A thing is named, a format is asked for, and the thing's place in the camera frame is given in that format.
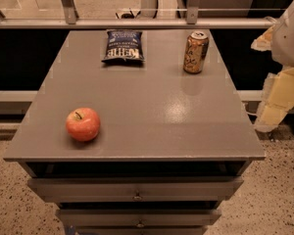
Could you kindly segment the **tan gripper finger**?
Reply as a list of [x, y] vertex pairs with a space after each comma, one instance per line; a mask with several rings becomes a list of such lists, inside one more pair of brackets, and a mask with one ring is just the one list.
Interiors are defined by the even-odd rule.
[[268, 28], [262, 35], [256, 38], [252, 44], [251, 48], [256, 51], [270, 51], [271, 50], [271, 40], [274, 26]]
[[257, 109], [255, 129], [260, 132], [273, 131], [293, 108], [294, 68], [284, 67], [278, 74], [269, 73]]

